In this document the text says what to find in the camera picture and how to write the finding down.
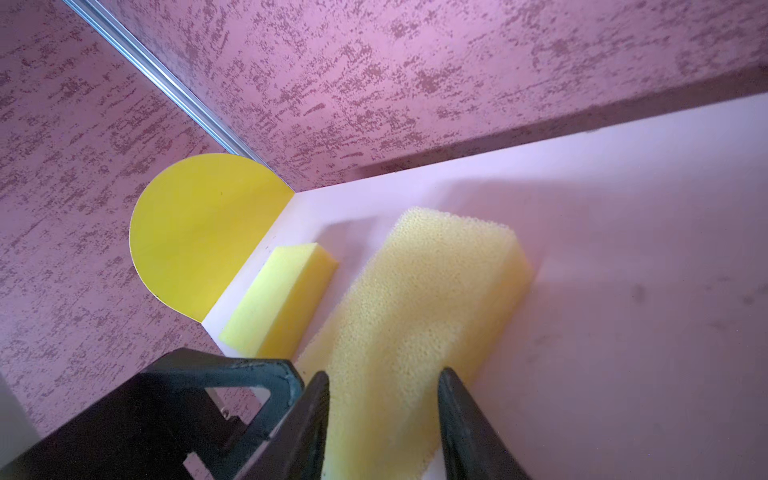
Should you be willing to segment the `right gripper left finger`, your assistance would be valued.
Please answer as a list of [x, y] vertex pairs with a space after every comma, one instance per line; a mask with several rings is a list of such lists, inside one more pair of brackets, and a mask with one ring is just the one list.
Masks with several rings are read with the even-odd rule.
[[237, 479], [321, 479], [329, 423], [330, 381], [316, 373], [255, 460]]

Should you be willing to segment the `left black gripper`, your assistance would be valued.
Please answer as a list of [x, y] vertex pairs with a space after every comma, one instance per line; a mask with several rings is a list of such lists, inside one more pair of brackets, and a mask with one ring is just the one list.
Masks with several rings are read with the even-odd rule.
[[1, 468], [3, 479], [233, 479], [304, 390], [289, 360], [172, 351]]

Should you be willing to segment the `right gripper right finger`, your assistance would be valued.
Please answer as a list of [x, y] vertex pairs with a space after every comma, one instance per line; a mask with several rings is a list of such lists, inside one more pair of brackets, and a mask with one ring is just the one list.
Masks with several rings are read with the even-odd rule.
[[439, 375], [437, 400], [447, 479], [530, 479], [450, 367]]

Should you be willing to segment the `large yellow sponge front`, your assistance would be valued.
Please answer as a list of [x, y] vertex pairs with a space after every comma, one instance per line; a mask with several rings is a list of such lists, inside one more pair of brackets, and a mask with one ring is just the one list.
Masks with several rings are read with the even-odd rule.
[[440, 372], [472, 380], [533, 279], [514, 231], [400, 216], [296, 367], [329, 378], [326, 479], [419, 479], [440, 442]]

